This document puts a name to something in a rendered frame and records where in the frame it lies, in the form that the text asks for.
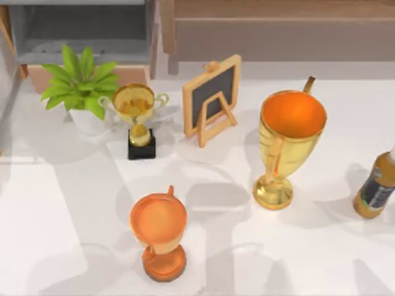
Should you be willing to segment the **wooden framed blackboard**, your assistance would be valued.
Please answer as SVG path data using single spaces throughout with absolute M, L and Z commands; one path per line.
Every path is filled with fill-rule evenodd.
M 204 73 L 183 85 L 183 128 L 187 137 L 197 135 L 203 148 L 214 136 L 237 125 L 233 109 L 238 100 L 241 56 L 203 66 Z

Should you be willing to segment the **small gold trophy black base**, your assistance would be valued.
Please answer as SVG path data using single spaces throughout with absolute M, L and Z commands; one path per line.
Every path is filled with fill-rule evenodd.
M 128 153 L 129 160 L 146 160 L 156 157 L 156 138 L 152 129 L 145 122 L 154 115 L 154 111 L 165 106 L 168 94 L 155 95 L 151 88 L 142 84 L 127 84 L 119 88 L 109 98 L 101 96 L 98 104 L 111 106 L 118 118 L 129 125 Z

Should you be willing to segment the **orange copper trophy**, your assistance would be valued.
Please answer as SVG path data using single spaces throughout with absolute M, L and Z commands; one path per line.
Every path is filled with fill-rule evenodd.
M 188 221 L 185 206 L 174 195 L 149 194 L 137 201 L 129 214 L 131 231 L 143 245 L 141 260 L 146 274 L 157 282 L 170 282 L 181 276 L 186 254 L 181 239 Z

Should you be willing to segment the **large gold trophy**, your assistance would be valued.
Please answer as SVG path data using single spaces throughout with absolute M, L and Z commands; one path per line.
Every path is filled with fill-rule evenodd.
M 315 78 L 310 76 L 303 90 L 282 90 L 268 96 L 260 111 L 259 147 L 265 173 L 253 186 L 258 204 L 281 210 L 293 199 L 287 177 L 310 156 L 327 121 L 322 103 L 311 95 Z

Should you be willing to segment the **pale wooden drawer front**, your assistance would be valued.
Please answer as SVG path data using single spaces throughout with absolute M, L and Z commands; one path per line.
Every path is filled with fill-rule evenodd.
M 27 65 L 28 74 L 35 91 L 41 94 L 49 87 L 49 80 L 52 75 L 41 65 Z M 118 75 L 118 84 L 138 83 L 148 86 L 151 80 L 151 69 L 149 65 L 118 65 L 114 69 L 114 73 Z

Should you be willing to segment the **green plant in white pot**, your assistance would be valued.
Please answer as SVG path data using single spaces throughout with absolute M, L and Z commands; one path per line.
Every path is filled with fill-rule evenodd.
M 89 137 L 102 135 L 117 122 L 107 113 L 107 102 L 118 90 L 117 63 L 95 65 L 91 47 L 77 55 L 68 45 L 62 46 L 62 65 L 42 64 L 51 74 L 49 87 L 41 93 L 46 110 L 62 105 L 76 128 Z

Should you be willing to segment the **pulled-out drawer grey inside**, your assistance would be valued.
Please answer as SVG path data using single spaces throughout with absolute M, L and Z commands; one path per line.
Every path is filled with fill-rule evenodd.
M 62 46 L 91 47 L 95 65 L 149 65 L 154 73 L 156 0 L 0 0 L 0 29 L 22 78 L 27 65 L 62 65 Z

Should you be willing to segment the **amber bottle with dark label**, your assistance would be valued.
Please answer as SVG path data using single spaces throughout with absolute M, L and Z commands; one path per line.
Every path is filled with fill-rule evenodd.
M 395 191 L 395 147 L 377 156 L 370 175 L 354 197 L 354 210 L 364 218 L 375 218 Z

